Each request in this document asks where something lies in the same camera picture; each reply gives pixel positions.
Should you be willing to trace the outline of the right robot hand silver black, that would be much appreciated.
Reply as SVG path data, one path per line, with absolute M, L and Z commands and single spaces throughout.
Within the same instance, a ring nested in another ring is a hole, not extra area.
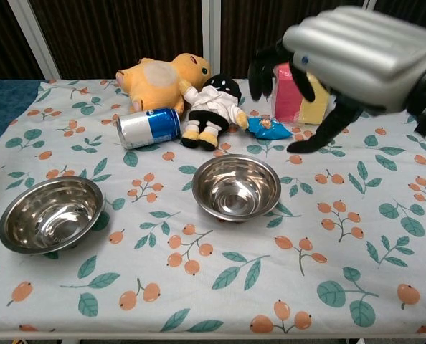
M 407 111 L 426 140 L 426 28 L 355 6 L 308 17 L 254 54 L 248 69 L 253 100 L 270 95 L 273 70 L 282 63 L 307 101 L 316 98 L 309 75 L 335 97 L 316 133 L 288 152 L 318 151 L 362 112 Z

